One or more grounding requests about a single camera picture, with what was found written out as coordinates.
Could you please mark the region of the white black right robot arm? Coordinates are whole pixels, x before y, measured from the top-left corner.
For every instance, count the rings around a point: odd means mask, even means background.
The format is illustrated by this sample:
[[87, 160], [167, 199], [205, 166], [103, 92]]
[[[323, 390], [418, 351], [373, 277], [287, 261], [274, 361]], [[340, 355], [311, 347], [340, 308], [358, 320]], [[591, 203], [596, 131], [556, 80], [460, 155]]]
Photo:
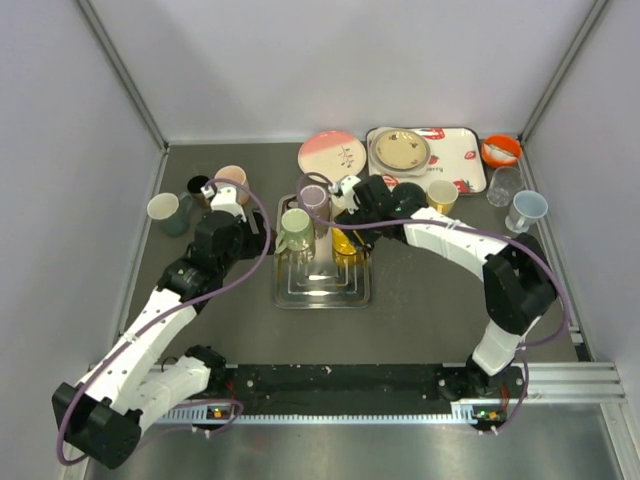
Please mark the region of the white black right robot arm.
[[370, 252], [385, 237], [449, 260], [482, 281], [489, 322], [465, 366], [469, 388], [487, 396], [504, 380], [526, 335], [558, 292], [538, 241], [529, 234], [508, 239], [454, 221], [427, 203], [413, 183], [389, 188], [383, 178], [349, 175], [329, 191], [344, 210], [335, 221], [358, 250]]

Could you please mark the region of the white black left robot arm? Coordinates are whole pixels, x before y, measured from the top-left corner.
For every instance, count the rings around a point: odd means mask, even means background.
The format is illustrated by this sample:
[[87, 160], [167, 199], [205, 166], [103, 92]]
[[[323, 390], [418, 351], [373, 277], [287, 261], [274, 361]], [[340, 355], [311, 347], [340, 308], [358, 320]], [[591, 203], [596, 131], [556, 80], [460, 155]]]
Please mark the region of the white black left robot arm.
[[215, 354], [198, 347], [155, 378], [148, 376], [160, 355], [214, 297], [252, 276], [226, 284], [240, 260], [261, 265], [273, 251], [274, 232], [263, 207], [206, 213], [186, 252], [167, 266], [138, 317], [109, 353], [73, 384], [61, 383], [52, 396], [57, 424], [57, 460], [73, 466], [91, 458], [115, 469], [137, 448], [144, 433], [189, 397], [216, 396], [227, 374]]

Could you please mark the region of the orange yellow mug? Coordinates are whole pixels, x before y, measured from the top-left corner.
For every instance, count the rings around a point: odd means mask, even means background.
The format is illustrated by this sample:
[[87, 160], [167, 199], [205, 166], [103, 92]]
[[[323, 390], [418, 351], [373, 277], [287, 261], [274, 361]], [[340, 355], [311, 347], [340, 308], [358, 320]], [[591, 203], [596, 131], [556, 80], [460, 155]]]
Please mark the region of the orange yellow mug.
[[355, 267], [365, 262], [366, 256], [359, 252], [347, 236], [337, 228], [331, 229], [332, 258], [334, 263], [343, 268]]

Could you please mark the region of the dark grey green mug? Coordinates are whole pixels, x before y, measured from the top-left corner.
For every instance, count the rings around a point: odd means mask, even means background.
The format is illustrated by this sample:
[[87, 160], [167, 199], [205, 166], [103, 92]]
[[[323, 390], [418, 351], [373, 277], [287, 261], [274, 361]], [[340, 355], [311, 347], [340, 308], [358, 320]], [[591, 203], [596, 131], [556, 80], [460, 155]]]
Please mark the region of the dark grey green mug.
[[402, 208], [423, 208], [427, 205], [426, 193], [417, 184], [412, 182], [399, 183], [392, 191], [397, 204]]

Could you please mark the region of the pink white mug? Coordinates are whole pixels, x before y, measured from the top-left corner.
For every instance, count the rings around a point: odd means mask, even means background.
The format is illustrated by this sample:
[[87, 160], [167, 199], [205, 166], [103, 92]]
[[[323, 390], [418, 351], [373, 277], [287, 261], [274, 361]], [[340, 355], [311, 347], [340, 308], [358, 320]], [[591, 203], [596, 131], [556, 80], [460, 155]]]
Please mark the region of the pink white mug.
[[249, 195], [247, 190], [250, 186], [247, 174], [242, 167], [238, 165], [224, 166], [216, 172], [215, 179], [218, 180], [217, 186], [219, 188], [224, 184], [224, 180], [230, 180], [231, 186], [236, 188], [238, 202], [241, 205], [246, 205], [248, 203]]

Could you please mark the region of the pale yellow mug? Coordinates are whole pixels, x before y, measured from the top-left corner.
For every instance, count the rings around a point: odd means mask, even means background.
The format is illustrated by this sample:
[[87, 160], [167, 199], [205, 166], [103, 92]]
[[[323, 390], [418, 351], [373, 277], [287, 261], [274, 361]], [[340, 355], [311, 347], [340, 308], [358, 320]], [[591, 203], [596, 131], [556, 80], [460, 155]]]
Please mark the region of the pale yellow mug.
[[426, 189], [427, 203], [442, 215], [448, 215], [458, 197], [457, 186], [447, 180], [434, 180]]

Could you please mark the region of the dark brown patterned cup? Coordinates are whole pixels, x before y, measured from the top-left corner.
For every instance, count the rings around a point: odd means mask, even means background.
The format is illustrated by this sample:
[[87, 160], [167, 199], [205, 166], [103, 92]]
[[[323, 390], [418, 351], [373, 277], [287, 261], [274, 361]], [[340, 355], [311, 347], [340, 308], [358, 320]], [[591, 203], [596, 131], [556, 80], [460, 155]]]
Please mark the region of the dark brown patterned cup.
[[196, 200], [198, 205], [205, 211], [210, 210], [210, 205], [202, 189], [208, 183], [209, 178], [206, 175], [196, 175], [187, 182], [187, 190]]

